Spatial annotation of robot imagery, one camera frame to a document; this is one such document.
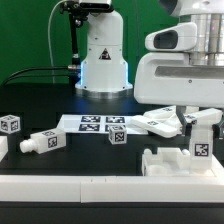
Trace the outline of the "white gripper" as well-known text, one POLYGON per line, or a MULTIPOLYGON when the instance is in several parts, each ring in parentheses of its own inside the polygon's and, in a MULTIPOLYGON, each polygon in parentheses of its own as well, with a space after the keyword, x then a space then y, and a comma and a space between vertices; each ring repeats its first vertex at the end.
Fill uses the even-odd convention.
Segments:
POLYGON ((176 115, 183 135, 187 126, 183 106, 224 107, 224 68, 191 65, 188 51, 196 43, 194 22, 149 34, 145 47, 150 53, 139 61, 135 77, 138 103, 179 105, 176 115))

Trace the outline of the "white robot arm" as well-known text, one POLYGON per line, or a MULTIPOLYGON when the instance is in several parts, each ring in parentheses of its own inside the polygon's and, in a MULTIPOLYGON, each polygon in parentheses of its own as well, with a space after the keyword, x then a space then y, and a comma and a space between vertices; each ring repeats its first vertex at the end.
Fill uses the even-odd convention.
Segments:
POLYGON ((224 109, 224 0, 158 0, 178 24, 146 36, 149 52, 127 82, 122 25, 115 14, 89 17, 79 92, 106 96, 132 87, 142 104, 224 109))

